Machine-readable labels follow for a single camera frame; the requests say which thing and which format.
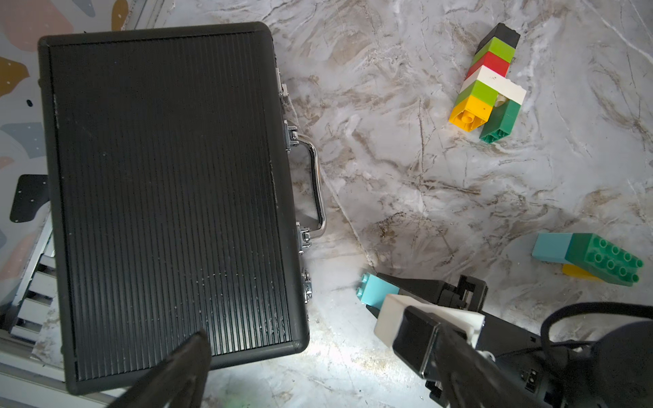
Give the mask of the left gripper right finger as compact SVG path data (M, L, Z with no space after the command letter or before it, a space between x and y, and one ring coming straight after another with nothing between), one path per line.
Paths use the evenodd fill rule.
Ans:
M434 343L435 366L451 407L542 407L497 366L442 324Z

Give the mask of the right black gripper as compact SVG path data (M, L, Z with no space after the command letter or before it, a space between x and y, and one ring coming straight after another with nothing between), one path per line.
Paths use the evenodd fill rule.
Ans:
M381 280L430 304L481 312L487 294L486 282L466 275L456 285L443 280L404 279L377 274ZM549 373L539 335L488 312L477 343L478 350L490 352L505 377L520 390L546 407L564 407L563 389Z

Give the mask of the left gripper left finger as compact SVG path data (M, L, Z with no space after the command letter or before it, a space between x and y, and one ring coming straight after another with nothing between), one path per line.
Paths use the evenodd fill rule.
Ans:
M207 333L190 336L111 407L199 407L212 354Z

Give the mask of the light blue lego brick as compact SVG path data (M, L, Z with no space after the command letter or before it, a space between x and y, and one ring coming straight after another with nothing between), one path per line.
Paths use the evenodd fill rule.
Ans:
M375 275L365 273L356 291L358 299L366 306L375 309L382 309L384 299L389 295L396 295L400 292L399 287L386 282Z
M532 257L543 262L569 265L566 253L572 238L572 233L539 233Z

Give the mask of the dark green long lego brick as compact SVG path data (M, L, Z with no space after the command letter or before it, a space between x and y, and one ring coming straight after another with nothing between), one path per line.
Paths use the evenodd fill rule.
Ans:
M642 259L607 239L590 233L574 233L565 259L600 280L626 287L639 282Z

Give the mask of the orange yellow lego brick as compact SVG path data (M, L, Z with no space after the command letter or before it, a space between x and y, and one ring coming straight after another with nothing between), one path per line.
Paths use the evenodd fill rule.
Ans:
M449 122L465 132L471 132L488 121L492 110L491 105L469 96L454 107Z

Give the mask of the white long lego brick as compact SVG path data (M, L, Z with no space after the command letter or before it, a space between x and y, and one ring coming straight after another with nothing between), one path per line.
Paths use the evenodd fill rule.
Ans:
M481 66L472 75L470 75L464 82L460 91L466 90L475 81L480 81L490 88L498 91L500 95L508 100L513 100L519 105L522 105L526 96L526 90L520 85L512 82L508 78L499 75L487 66Z

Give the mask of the red lego brick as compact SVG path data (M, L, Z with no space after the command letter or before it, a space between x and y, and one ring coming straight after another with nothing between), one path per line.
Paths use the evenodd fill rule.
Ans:
M505 59L502 59L500 56L493 54L492 52L487 52L481 58L479 58L476 63L472 64L465 78L469 78L483 66L496 72L496 74L502 77L506 77L510 63Z

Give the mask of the lime green lego brick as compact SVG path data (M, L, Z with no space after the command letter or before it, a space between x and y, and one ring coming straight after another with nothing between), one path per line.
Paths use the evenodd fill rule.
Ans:
M479 51L474 55L472 64L476 64L481 58L486 54L494 54L496 57L510 64L515 56L515 47L503 42L498 37L493 37L489 42L487 42Z
M474 96L474 98L486 103L487 105L493 106L498 98L498 91L481 81L474 81L471 85L467 86L467 88L460 92L455 105L459 105L461 102L469 98L469 96Z

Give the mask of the black small lego brick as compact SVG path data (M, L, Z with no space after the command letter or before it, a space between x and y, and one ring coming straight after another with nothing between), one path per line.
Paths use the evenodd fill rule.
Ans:
M504 23L498 23L479 43L476 52L479 52L483 49L488 42L494 38L498 38L504 43L508 44L512 48L516 48L519 40L520 34L517 31L513 30L510 27L507 27Z

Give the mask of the dark green small lego brick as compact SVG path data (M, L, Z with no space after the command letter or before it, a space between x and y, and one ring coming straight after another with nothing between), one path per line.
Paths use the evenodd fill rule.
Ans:
M480 139L487 144L494 143L512 133L521 105L513 100L507 100L495 107L485 123Z

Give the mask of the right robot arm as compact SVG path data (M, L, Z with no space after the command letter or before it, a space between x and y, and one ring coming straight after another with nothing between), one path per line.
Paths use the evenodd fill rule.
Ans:
M652 309L592 302L566 306L532 333L484 311L487 286L380 275L368 301L375 335L444 407L649 407ZM553 341L575 316L628 316L595 341Z

